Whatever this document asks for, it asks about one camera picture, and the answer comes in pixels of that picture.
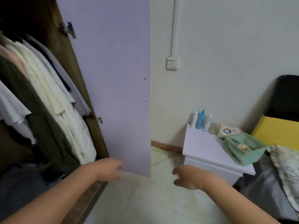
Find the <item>purple door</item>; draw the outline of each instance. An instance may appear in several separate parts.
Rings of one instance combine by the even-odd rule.
[[[57,0],[111,157],[150,175],[150,0]]]

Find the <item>floor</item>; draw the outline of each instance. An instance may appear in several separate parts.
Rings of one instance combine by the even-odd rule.
[[[230,223],[202,191],[173,185],[183,156],[151,148],[151,178],[124,172],[109,182],[84,224]]]

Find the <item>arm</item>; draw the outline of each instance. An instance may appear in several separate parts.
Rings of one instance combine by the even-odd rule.
[[[1,224],[59,224],[94,182],[120,179],[120,167],[121,162],[112,158],[84,164]]]
[[[176,186],[203,190],[233,224],[279,224],[274,218],[237,192],[223,179],[191,165],[174,168]]]

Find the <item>white nightstand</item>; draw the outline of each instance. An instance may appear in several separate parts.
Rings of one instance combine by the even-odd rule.
[[[243,173],[255,175],[253,165],[236,164],[222,149],[223,141],[202,129],[191,128],[187,123],[183,155],[184,164],[211,171],[233,185]]]

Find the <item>wall outlet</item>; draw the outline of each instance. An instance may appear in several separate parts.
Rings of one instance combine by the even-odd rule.
[[[178,69],[178,58],[169,56],[166,60],[166,70],[176,71]]]

